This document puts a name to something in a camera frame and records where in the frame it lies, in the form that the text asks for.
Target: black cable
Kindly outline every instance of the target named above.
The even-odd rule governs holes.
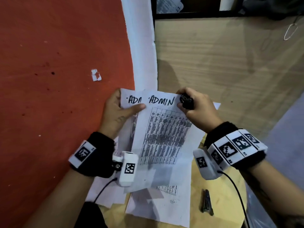
[[[103,190],[104,190],[111,182],[114,182],[114,181],[116,181],[116,180],[117,180],[117,178],[113,178],[111,181],[109,181],[109,182],[102,188],[102,190],[99,192],[99,194],[97,195],[97,197],[96,197],[96,199],[93,201],[93,203],[96,203],[98,197],[101,195],[101,193],[103,192]]]
[[[244,207],[244,203],[243,203],[243,200],[241,198],[241,195],[240,195],[240,192],[237,188],[237,186],[234,184],[233,180],[228,176],[228,174],[224,173],[223,171],[217,171],[219,174],[223,174],[225,175],[227,178],[229,178],[229,180],[232,182],[233,186],[235,187],[235,189],[237,190],[237,193],[239,195],[239,198],[240,198],[240,201],[241,201],[241,204],[242,204],[242,207],[243,207],[243,211],[244,211],[244,215],[245,215],[245,219],[246,219],[246,222],[247,222],[247,225],[248,227],[250,228],[249,226],[249,222],[248,222],[248,218],[247,218],[247,214],[246,214],[246,210],[245,210],[245,207]]]

